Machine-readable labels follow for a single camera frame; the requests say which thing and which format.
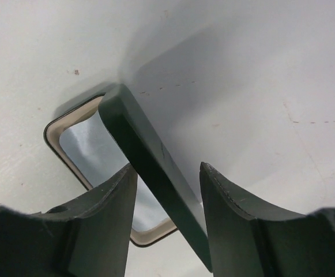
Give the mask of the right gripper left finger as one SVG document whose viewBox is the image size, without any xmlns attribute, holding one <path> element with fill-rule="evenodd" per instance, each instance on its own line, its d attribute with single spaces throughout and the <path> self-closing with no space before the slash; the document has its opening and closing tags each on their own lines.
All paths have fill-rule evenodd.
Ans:
<svg viewBox="0 0 335 277">
<path fill-rule="evenodd" d="M 126 165 L 46 213 L 0 205 L 0 276 L 123 276 L 136 190 Z"/>
</svg>

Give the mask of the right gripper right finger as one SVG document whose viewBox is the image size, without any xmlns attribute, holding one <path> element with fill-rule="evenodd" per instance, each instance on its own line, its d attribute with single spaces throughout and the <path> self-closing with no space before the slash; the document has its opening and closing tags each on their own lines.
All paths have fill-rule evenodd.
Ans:
<svg viewBox="0 0 335 277">
<path fill-rule="evenodd" d="M 335 276 L 335 208 L 302 215 L 200 165 L 214 276 Z"/>
</svg>

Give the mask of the black glasses case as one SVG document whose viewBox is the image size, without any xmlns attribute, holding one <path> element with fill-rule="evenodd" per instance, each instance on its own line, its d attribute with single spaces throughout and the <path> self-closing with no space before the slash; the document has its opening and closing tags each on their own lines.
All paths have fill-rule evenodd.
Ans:
<svg viewBox="0 0 335 277">
<path fill-rule="evenodd" d="M 168 218 L 147 231 L 131 229 L 132 242 L 149 246 L 180 231 L 207 269 L 212 269 L 201 196 L 190 186 L 147 119 L 130 90 L 123 84 L 96 93 L 50 122 L 44 139 L 87 189 L 93 187 L 61 148 L 60 135 L 94 114 L 136 170 Z"/>
</svg>

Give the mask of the light blue cleaning cloth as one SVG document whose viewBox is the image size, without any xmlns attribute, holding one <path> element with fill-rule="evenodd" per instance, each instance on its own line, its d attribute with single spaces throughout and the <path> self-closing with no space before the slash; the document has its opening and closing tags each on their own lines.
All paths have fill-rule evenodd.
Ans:
<svg viewBox="0 0 335 277">
<path fill-rule="evenodd" d="M 59 143 L 93 188 L 110 179 L 129 162 L 98 113 L 65 130 Z M 138 177 L 133 229 L 147 231 L 167 218 L 167 213 L 142 178 Z"/>
</svg>

